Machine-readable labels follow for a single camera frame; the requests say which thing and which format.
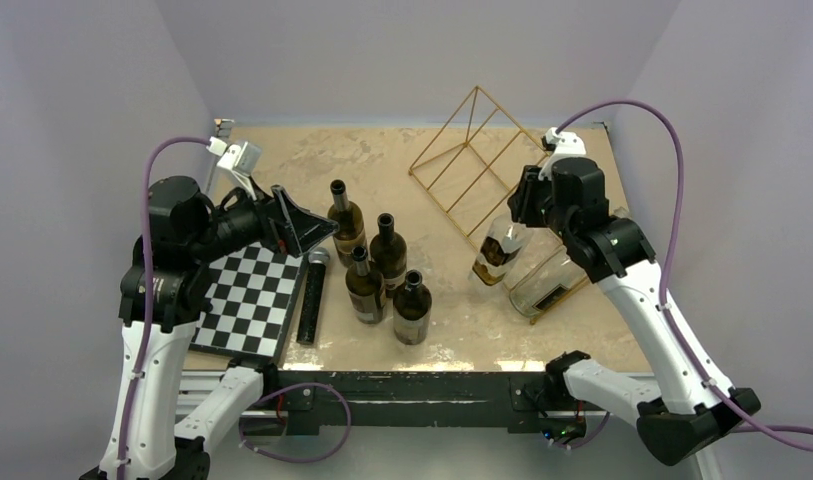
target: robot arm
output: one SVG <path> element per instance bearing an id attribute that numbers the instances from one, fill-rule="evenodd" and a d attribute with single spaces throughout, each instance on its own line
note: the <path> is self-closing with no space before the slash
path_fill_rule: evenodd
<path id="1" fill-rule="evenodd" d="M 704 351 L 670 294 L 666 305 L 658 304 L 661 269 L 652 247 L 635 222 L 609 215 L 603 172 L 592 160 L 569 153 L 567 145 L 575 143 L 556 139 L 565 135 L 546 135 L 545 145 L 563 153 L 558 160 L 552 155 L 544 168 L 524 168 L 508 201 L 512 219 L 532 228 L 550 228 L 562 239 L 571 260 L 624 317 L 658 388 L 610 371 L 582 352 L 572 352 L 548 364 L 548 390 L 566 400 L 592 402 L 635 425 L 648 450 L 662 463 L 674 465 L 732 431 L 741 419 L 707 388 L 669 328 L 663 309 L 670 309 L 689 347 L 706 364 L 712 382 L 751 414 L 759 410 L 759 400 L 751 389 L 733 387 Z"/>
<path id="2" fill-rule="evenodd" d="M 220 386 L 174 427 L 179 383 L 188 346 L 213 283 L 209 264 L 259 242 L 274 252 L 300 256 L 338 230 L 338 224 L 297 206 L 281 186 L 265 193 L 250 178 L 261 151 L 246 142 L 229 146 L 218 167 L 240 186 L 215 206 L 189 177 L 170 177 L 149 190 L 153 245 L 154 315 L 141 380 L 130 375 L 144 335 L 146 292 L 141 239 L 121 280 L 123 375 L 115 425 L 100 465 L 82 479 L 115 478 L 120 421 L 132 397 L 127 479 L 206 478 L 209 453 L 241 413 L 261 398 L 266 378 L 258 365 L 231 365 Z"/>

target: black cylinder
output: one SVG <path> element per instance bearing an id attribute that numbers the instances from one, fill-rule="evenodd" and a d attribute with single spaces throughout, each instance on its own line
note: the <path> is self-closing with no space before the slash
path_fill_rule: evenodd
<path id="1" fill-rule="evenodd" d="M 256 242 L 264 236 L 262 224 L 252 206 L 231 208 L 215 222 L 208 240 L 191 245 L 194 258 L 211 263 Z"/>
<path id="2" fill-rule="evenodd" d="M 329 252 L 316 248 L 309 254 L 309 273 L 306 275 L 306 289 L 303 294 L 303 308 L 300 310 L 300 323 L 297 325 L 297 343 L 312 345 L 318 330 L 318 311 L 324 292 L 326 264 Z"/>

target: glass jar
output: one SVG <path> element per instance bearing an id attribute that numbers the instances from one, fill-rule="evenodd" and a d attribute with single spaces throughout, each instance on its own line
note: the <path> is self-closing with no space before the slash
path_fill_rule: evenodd
<path id="1" fill-rule="evenodd" d="M 509 301 L 521 315 L 536 318 L 577 291 L 587 279 L 586 272 L 562 247 L 512 288 Z"/>

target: checkered pattern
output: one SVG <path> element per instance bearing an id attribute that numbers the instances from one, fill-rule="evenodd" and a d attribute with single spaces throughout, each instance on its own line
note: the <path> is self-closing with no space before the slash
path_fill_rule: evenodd
<path id="1" fill-rule="evenodd" d="M 249 246 L 210 265 L 217 282 L 191 348 L 274 358 L 297 300 L 304 260 Z"/>

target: clear glass bottle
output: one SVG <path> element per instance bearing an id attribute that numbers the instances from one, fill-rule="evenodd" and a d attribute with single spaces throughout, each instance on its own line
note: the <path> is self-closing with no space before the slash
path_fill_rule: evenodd
<path id="1" fill-rule="evenodd" d="M 503 283 L 532 236 L 532 230 L 513 222 L 508 214 L 495 218 L 471 267 L 471 283 L 480 289 Z"/>
<path id="2" fill-rule="evenodd" d="M 368 246 L 365 239 L 365 221 L 362 210 L 347 199 L 347 187 L 341 180 L 333 180 L 329 185 L 333 204 L 329 207 L 327 217 L 338 222 L 338 232 L 333 235 L 338 260 L 345 267 L 353 263 L 351 252 L 355 247 Z"/>
<path id="3" fill-rule="evenodd" d="M 371 258 L 385 278 L 385 294 L 391 298 L 406 276 L 406 241 L 394 231 L 394 216 L 377 218 L 380 233 L 371 240 Z"/>
<path id="4" fill-rule="evenodd" d="M 406 281 L 394 293 L 394 336 L 406 345 L 427 338 L 432 311 L 432 294 L 417 270 L 406 273 Z"/>
<path id="5" fill-rule="evenodd" d="M 385 318 L 385 280 L 382 273 L 368 260 L 368 249 L 355 247 L 353 265 L 344 279 L 353 302 L 353 312 L 362 323 L 380 323 Z"/>

